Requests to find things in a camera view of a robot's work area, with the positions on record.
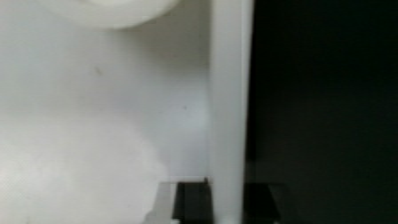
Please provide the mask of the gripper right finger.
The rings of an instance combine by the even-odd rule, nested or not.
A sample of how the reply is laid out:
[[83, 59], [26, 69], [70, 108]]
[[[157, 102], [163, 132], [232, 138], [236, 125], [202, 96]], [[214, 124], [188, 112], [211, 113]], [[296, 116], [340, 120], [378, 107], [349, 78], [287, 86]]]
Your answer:
[[244, 184], [243, 224], [296, 224], [291, 195], [282, 183]]

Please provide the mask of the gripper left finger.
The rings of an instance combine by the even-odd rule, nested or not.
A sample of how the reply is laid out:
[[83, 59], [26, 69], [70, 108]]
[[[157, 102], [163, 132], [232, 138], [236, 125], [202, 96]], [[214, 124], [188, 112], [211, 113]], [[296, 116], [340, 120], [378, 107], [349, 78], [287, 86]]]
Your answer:
[[172, 219], [179, 224], [214, 224], [211, 188], [205, 181], [177, 183]]

